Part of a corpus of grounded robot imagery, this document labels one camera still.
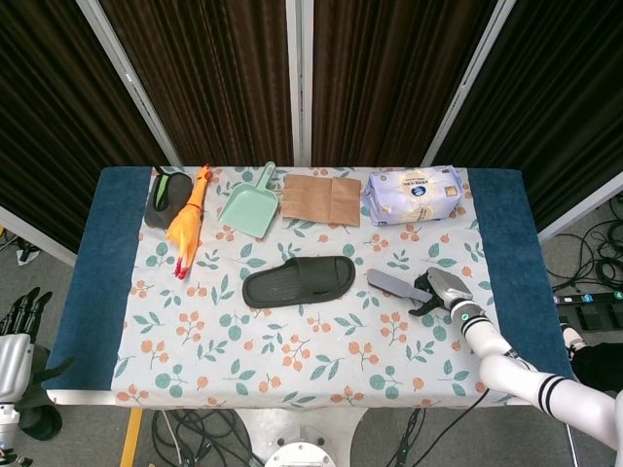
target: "white plastic package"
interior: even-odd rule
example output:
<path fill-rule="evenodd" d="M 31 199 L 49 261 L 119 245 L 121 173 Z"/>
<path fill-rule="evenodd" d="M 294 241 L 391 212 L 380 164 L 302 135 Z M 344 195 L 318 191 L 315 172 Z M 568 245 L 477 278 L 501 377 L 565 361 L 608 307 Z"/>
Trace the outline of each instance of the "white plastic package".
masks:
<path fill-rule="evenodd" d="M 373 172 L 363 192 L 375 226 L 445 219 L 463 195 L 451 165 Z"/>

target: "brown curtain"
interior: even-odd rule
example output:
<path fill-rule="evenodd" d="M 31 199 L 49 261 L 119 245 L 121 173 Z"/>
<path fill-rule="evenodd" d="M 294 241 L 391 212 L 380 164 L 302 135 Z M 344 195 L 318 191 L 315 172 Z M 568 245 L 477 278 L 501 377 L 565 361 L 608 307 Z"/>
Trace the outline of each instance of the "brown curtain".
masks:
<path fill-rule="evenodd" d="M 417 165 L 495 0 L 314 3 L 314 165 Z"/>
<path fill-rule="evenodd" d="M 291 165 L 283 0 L 101 1 L 186 165 Z"/>
<path fill-rule="evenodd" d="M 0 205 L 77 251 L 101 169 L 165 157 L 75 2 L 0 23 Z"/>
<path fill-rule="evenodd" d="M 623 171 L 623 3 L 510 17 L 435 163 L 522 170 L 539 229 Z"/>

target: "floor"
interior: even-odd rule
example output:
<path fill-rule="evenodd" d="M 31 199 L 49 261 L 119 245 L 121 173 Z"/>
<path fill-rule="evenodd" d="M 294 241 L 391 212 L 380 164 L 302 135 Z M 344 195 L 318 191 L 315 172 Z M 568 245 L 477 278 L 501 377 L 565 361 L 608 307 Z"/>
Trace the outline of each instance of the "floor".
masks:
<path fill-rule="evenodd" d="M 572 226 L 568 232 L 583 234 L 588 228 L 611 219 L 607 206 L 595 210 Z M 553 271 L 571 271 L 577 264 L 578 243 L 554 238 L 543 245 L 545 262 Z M 32 263 L 18 267 L 16 248 L 0 253 L 0 309 L 34 286 L 52 290 L 53 299 L 46 307 L 39 342 L 51 346 L 62 313 L 72 269 L 46 253 Z M 581 286 L 582 292 L 601 292 L 595 285 Z M 587 341 L 623 342 L 623 333 L 593 333 Z M 19 435 L 17 451 L 34 459 L 34 465 L 117 466 L 126 435 L 129 411 L 115 407 L 59 407 L 63 429 L 53 440 L 41 443 Z M 410 415 L 409 410 L 374 409 L 368 411 L 357 428 L 351 448 L 353 466 L 383 466 L 387 463 Z M 428 411 L 425 428 L 412 449 L 413 463 L 458 411 Z M 459 423 L 431 452 L 422 466 L 570 466 L 572 464 L 565 426 L 533 408 L 513 407 L 482 409 L 468 415 L 469 423 Z M 152 413 L 143 415 L 134 465 L 147 467 L 162 463 L 151 443 Z M 614 452 L 587 436 L 574 433 L 581 466 L 609 466 Z M 243 465 L 239 461 L 230 466 Z"/>

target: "yellow rubber chicken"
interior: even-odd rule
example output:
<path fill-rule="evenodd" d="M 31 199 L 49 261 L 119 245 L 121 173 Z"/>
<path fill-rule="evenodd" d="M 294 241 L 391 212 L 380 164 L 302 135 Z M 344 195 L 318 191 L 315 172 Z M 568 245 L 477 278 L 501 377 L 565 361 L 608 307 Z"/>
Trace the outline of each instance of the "yellow rubber chicken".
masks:
<path fill-rule="evenodd" d="M 191 197 L 166 231 L 166 239 L 179 246 L 179 256 L 175 266 L 175 277 L 179 279 L 186 277 L 188 269 L 195 261 L 195 254 L 199 248 L 199 233 L 202 229 L 205 187 L 211 177 L 212 173 L 207 165 L 200 168 Z M 186 260 L 184 268 L 182 268 L 183 259 Z"/>

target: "dustpan handle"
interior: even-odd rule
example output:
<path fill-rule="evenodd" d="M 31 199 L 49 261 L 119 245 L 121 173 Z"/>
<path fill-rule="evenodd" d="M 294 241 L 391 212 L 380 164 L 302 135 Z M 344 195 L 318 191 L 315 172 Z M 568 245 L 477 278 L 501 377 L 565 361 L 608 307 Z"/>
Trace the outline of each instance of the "dustpan handle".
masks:
<path fill-rule="evenodd" d="M 266 190 L 269 182 L 271 181 L 271 177 L 273 176 L 274 171 L 275 171 L 275 163 L 266 162 L 266 165 L 264 165 L 264 171 L 262 172 L 262 176 L 257 182 L 256 188 L 259 190 Z"/>

